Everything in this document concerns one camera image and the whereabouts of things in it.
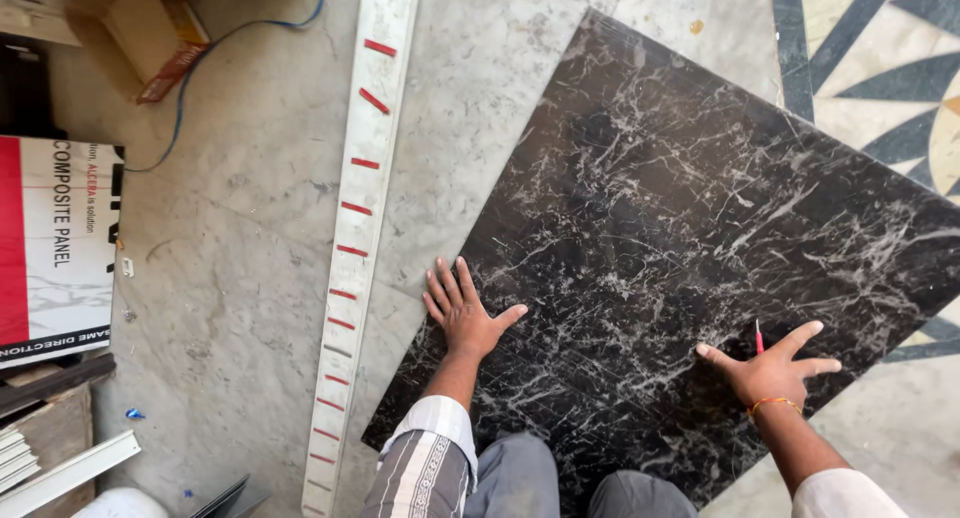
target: orange thread bracelet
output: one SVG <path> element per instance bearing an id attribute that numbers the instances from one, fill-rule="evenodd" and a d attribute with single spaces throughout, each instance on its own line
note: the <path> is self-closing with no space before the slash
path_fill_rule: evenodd
<path id="1" fill-rule="evenodd" d="M 770 402 L 783 402 L 783 403 L 785 403 L 785 404 L 789 404 L 789 405 L 793 406 L 793 409 L 794 409 L 794 410 L 797 410 L 797 413 L 798 413 L 800 416 L 804 416 L 803 410 L 800 409 L 800 408 L 797 406 L 796 403 L 794 403 L 793 401 L 789 401 L 789 400 L 787 400 L 786 398 L 764 398 L 763 400 L 754 401 L 754 402 L 753 402 L 753 405 L 747 407 L 747 415 L 749 415 L 750 418 L 753 419 L 753 418 L 754 418 L 754 412 L 757 411 L 757 406 L 759 406 L 760 404 L 767 404 L 767 403 L 770 403 Z"/>

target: leg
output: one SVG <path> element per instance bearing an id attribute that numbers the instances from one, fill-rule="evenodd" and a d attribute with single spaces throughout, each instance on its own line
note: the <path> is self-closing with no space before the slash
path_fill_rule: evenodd
<path id="1" fill-rule="evenodd" d="M 558 518 L 557 464 L 544 441 L 529 433 L 498 439 L 478 458 L 477 491 L 463 518 Z"/>
<path id="2" fill-rule="evenodd" d="M 588 518 L 697 518 L 697 509 L 673 482 L 640 471 L 617 471 L 600 482 Z"/>

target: blue wire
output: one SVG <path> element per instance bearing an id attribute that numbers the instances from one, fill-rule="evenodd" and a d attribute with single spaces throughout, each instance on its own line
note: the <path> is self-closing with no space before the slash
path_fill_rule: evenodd
<path id="1" fill-rule="evenodd" d="M 200 65 L 200 63 L 205 58 L 207 58 L 208 55 L 210 55 L 210 52 L 213 51 L 217 46 L 220 46 L 224 40 L 236 34 L 237 31 L 250 27 L 251 25 L 257 25 L 258 23 L 268 23 L 270 25 L 279 25 L 281 27 L 288 27 L 293 29 L 306 27 L 306 25 L 309 25 L 312 21 L 317 19 L 317 17 L 320 15 L 321 8 L 324 8 L 324 0 L 318 0 L 317 8 L 313 9 L 313 13 L 311 13 L 310 16 L 307 17 L 304 21 L 300 21 L 299 23 L 294 23 L 293 21 L 279 21 L 276 19 L 258 19 L 256 21 L 247 21 L 243 25 L 240 25 L 239 27 L 233 29 L 232 31 L 220 36 L 220 38 L 214 41 L 211 41 L 210 46 L 207 47 L 205 51 L 203 51 L 197 56 L 197 59 L 194 60 L 193 64 L 190 65 L 186 73 L 183 74 L 183 83 L 180 85 L 179 92 L 176 94 L 176 121 L 174 122 L 174 134 L 170 138 L 170 145 L 167 146 L 167 150 L 164 151 L 163 155 L 160 156 L 160 159 L 157 160 L 156 163 L 151 165 L 150 167 L 146 167 L 144 169 L 131 169 L 131 168 L 125 167 L 126 171 L 131 171 L 134 173 L 151 171 L 157 166 L 163 164 L 163 161 L 166 160 L 168 156 L 170 156 L 170 152 L 174 150 L 174 145 L 177 144 L 177 138 L 180 137 L 180 127 L 181 127 L 181 123 L 184 121 L 184 94 L 186 93 L 187 84 L 190 83 L 190 77 L 193 75 L 193 71 L 197 70 L 197 67 Z"/>

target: finger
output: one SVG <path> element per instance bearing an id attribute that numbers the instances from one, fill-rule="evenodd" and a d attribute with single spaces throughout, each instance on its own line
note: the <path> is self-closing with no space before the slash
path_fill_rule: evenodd
<path id="1" fill-rule="evenodd" d="M 440 307 L 433 301 L 433 297 L 430 296 L 430 293 L 423 291 L 423 303 L 426 304 L 426 311 L 433 317 L 434 321 L 440 325 L 444 324 L 444 313 L 440 311 Z"/>
<path id="2" fill-rule="evenodd" d="M 805 358 L 791 364 L 794 371 L 801 378 L 812 378 L 820 374 L 839 372 L 843 364 L 835 358 Z"/>
<path id="3" fill-rule="evenodd" d="M 443 310 L 443 313 L 450 314 L 450 299 L 447 298 L 447 292 L 444 291 L 444 287 L 437 281 L 437 275 L 429 269 L 426 271 L 426 287 L 430 290 L 433 298 L 437 300 L 437 304 L 440 309 Z"/>
<path id="4" fill-rule="evenodd" d="M 727 356 L 725 352 L 720 351 L 712 345 L 699 343 L 697 344 L 696 350 L 697 355 L 706 359 L 711 365 L 716 366 L 725 376 L 731 376 L 740 364 L 738 360 L 733 360 Z"/>
<path id="5" fill-rule="evenodd" d="M 467 262 L 460 255 L 457 255 L 456 265 L 457 278 L 460 279 L 460 291 L 462 291 L 463 294 L 463 302 L 480 302 L 480 297 L 477 296 L 477 290 L 476 287 L 474 287 L 474 279 L 471 278 L 471 271 L 467 269 Z"/>
<path id="6" fill-rule="evenodd" d="M 797 355 L 800 348 L 804 347 L 807 340 L 817 336 L 823 329 L 824 324 L 819 321 L 804 323 L 794 328 L 783 340 L 776 342 L 774 347 L 770 348 L 770 351 L 774 351 L 777 355 L 783 356 L 787 361 L 790 361 L 794 355 Z"/>
<path id="7" fill-rule="evenodd" d="M 460 308 L 464 305 L 464 298 L 460 296 L 460 286 L 457 280 L 453 278 L 450 267 L 443 257 L 437 257 L 437 274 L 439 282 L 443 284 L 443 290 L 446 291 L 446 298 L 450 299 L 450 306 Z"/>
<path id="8" fill-rule="evenodd" d="M 524 314 L 527 313 L 526 304 L 514 304 L 507 309 L 503 310 L 503 313 L 493 318 L 493 323 L 496 324 L 496 327 L 500 330 L 500 333 L 503 333 L 510 328 L 511 325 L 517 323 Z"/>

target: hand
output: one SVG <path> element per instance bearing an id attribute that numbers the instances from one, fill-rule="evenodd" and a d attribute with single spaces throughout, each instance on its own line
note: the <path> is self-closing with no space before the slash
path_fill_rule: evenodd
<path id="1" fill-rule="evenodd" d="M 459 286 L 447 262 L 437 257 L 437 272 L 426 271 L 430 293 L 423 292 L 423 303 L 446 333 L 447 355 L 466 356 L 479 364 L 487 353 L 494 350 L 504 331 L 527 313 L 527 306 L 515 304 L 491 318 L 480 303 L 467 262 L 459 256 L 457 275 L 460 277 Z"/>
<path id="2" fill-rule="evenodd" d="M 746 362 L 733 360 L 705 343 L 697 344 L 696 350 L 723 372 L 733 392 L 745 406 L 752 406 L 764 398 L 786 398 L 802 409 L 807 400 L 804 378 L 839 372 L 843 367 L 839 360 L 833 358 L 793 360 L 807 340 L 815 337 L 823 328 L 824 324 L 819 321 L 810 321 L 794 328 L 772 348 Z"/>

